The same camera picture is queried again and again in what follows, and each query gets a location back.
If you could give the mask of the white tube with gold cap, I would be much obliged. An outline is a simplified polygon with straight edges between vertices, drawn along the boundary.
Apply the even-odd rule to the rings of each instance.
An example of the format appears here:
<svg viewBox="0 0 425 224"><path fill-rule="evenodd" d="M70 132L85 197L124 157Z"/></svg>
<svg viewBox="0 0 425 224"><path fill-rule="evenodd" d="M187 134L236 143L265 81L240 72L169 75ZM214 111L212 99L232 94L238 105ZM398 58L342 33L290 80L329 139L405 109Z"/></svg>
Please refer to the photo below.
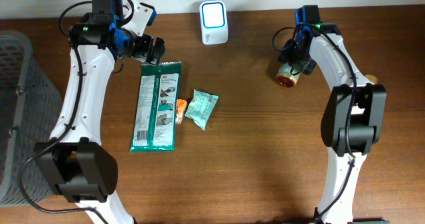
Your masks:
<svg viewBox="0 0 425 224"><path fill-rule="evenodd" d="M378 83L378 78L374 75L371 74L366 74L365 77L370 81L370 83L372 84L377 84Z"/></svg>

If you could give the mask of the green lid glass jar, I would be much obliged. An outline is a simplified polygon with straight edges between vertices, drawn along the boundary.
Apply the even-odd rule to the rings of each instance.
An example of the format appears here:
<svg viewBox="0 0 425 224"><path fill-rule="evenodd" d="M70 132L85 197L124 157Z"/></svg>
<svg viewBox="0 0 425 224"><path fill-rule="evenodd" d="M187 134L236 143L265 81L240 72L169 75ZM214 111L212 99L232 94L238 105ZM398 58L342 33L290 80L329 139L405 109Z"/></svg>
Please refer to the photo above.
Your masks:
<svg viewBox="0 0 425 224"><path fill-rule="evenodd" d="M299 74L293 75L291 73L291 66L288 63L282 63L276 74L277 83L283 87L294 87L299 79Z"/></svg>

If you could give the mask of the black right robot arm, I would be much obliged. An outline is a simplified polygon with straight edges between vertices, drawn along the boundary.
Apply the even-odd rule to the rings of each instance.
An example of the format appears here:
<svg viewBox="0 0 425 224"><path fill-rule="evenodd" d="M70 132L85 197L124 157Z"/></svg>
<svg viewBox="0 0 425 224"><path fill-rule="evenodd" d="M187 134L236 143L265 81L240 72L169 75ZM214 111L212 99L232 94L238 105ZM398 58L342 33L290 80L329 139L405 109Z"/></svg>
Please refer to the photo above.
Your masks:
<svg viewBox="0 0 425 224"><path fill-rule="evenodd" d="M313 223L353 223L359 174L383 125L386 90L357 68L336 25L299 22L281 49L293 76L318 66L330 89L321 120L327 148L325 188Z"/></svg>

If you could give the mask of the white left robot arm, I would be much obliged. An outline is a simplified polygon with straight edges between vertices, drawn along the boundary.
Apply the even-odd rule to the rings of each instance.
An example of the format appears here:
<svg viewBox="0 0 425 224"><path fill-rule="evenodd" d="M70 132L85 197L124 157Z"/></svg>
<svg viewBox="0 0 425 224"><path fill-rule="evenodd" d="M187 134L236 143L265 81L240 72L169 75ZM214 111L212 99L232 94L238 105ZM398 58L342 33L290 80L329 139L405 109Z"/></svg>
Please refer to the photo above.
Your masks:
<svg viewBox="0 0 425 224"><path fill-rule="evenodd" d="M127 15L89 13L69 29L70 76L62 110L48 142L35 146L33 161L55 195L75 203L94 223L135 223L116 187L118 163L103 147L100 122L108 81L120 56L157 64L163 39L144 30L152 8Z"/></svg>

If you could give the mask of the green white 3M package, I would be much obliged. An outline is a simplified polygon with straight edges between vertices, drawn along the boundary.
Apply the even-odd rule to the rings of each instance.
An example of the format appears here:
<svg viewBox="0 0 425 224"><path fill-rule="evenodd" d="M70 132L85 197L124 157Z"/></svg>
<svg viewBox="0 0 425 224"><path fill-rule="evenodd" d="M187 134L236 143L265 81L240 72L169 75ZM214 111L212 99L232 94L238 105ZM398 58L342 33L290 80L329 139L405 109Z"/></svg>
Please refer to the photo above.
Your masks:
<svg viewBox="0 0 425 224"><path fill-rule="evenodd" d="M142 66L130 152L175 149L180 77L180 62Z"/></svg>

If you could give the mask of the orange small packet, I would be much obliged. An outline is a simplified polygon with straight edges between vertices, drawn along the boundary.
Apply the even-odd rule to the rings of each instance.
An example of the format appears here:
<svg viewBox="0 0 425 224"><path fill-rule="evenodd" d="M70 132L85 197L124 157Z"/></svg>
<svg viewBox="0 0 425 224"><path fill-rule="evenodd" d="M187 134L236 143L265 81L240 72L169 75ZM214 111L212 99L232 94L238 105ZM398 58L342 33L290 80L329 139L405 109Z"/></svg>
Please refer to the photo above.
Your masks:
<svg viewBox="0 0 425 224"><path fill-rule="evenodd" d="M180 124L183 121L185 116L185 111L187 109L187 101L183 99L178 99L176 103L176 124Z"/></svg>

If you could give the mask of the teal snack packet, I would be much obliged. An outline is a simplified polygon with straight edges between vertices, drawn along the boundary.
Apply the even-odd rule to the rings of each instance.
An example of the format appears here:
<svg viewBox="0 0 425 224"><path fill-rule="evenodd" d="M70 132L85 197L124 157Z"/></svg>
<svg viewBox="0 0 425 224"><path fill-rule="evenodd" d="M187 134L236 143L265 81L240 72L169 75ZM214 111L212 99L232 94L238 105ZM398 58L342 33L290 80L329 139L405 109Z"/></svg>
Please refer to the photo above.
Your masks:
<svg viewBox="0 0 425 224"><path fill-rule="evenodd" d="M217 101L217 95L194 90L193 99L188 105L185 117L192 119L198 127L205 130Z"/></svg>

